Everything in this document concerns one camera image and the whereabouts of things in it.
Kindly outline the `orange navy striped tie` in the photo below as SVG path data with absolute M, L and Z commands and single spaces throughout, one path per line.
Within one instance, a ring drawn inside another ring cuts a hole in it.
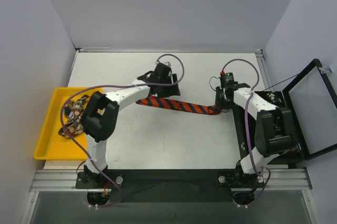
M 157 96 L 149 96 L 135 102 L 138 105 L 150 106 L 154 108 L 161 108 L 166 110 L 181 111 L 188 113 L 204 114 L 204 115 L 218 115 L 222 112 L 221 109 L 215 105 L 199 105 L 184 101 L 177 101 L 167 98 L 159 98 Z

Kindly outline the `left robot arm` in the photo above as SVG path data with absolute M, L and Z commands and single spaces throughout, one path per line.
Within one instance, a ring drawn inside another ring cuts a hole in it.
M 94 92 L 81 117 L 87 139 L 87 160 L 84 173 L 95 188 L 106 183 L 106 144 L 113 134 L 118 113 L 132 103 L 149 96 L 166 98 L 179 96 L 177 74 L 169 65 L 158 62 L 155 69 L 139 76 L 130 85 L 116 91 Z

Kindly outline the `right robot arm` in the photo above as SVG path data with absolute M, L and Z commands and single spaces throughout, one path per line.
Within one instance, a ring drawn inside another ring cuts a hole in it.
M 278 104 L 273 92 L 253 92 L 247 84 L 218 86 L 215 106 L 232 110 L 241 159 L 236 163 L 233 180 L 245 187 L 260 179 L 270 164 L 296 164 L 302 147 L 292 111 Z

